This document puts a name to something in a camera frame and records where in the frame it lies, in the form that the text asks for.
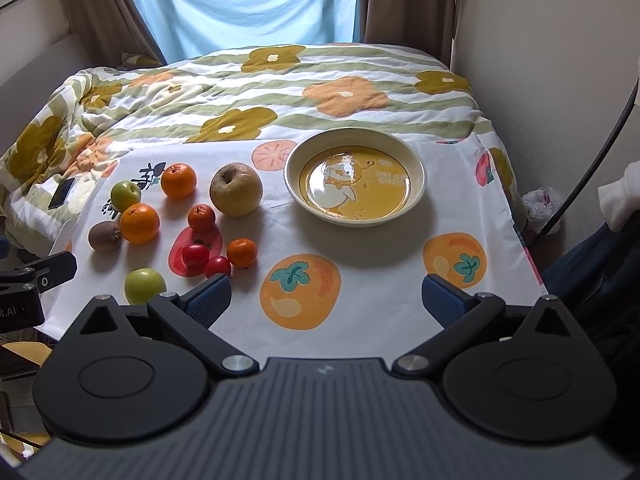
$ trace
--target light blue fabric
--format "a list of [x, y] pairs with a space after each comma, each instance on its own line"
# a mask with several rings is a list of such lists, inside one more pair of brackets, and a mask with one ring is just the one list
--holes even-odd
[[350, 42], [359, 35], [356, 0], [135, 2], [169, 63], [226, 48]]

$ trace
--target ceramic dish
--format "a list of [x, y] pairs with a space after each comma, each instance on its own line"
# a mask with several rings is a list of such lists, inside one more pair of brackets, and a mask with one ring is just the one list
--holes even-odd
[[284, 179], [304, 209], [334, 224], [368, 227], [389, 222], [424, 194], [420, 157], [397, 137], [366, 128], [336, 128], [300, 142]]

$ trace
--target brown kiwi fruit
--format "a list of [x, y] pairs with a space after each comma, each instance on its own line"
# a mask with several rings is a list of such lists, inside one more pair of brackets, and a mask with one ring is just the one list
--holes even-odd
[[120, 247], [120, 225], [107, 220], [94, 225], [89, 230], [89, 245], [99, 253], [110, 253]]

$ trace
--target white wall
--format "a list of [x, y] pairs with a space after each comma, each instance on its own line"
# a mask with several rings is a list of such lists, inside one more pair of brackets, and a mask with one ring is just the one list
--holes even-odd
[[18, 0], [0, 9], [0, 84], [67, 31], [60, 0]]
[[[639, 55], [640, 0], [465, 0], [453, 69], [494, 122], [520, 192], [551, 186], [567, 196], [622, 111]], [[565, 215], [564, 250], [602, 224], [597, 187], [638, 159], [635, 108]]]

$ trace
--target white logo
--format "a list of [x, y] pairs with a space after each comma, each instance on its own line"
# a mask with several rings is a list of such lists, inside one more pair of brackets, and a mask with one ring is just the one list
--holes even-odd
[[331, 372], [334, 371], [334, 367], [332, 367], [331, 365], [324, 365], [324, 366], [321, 366], [321, 367], [316, 368], [316, 369], [322, 375], [327, 375], [327, 374], [330, 374]]

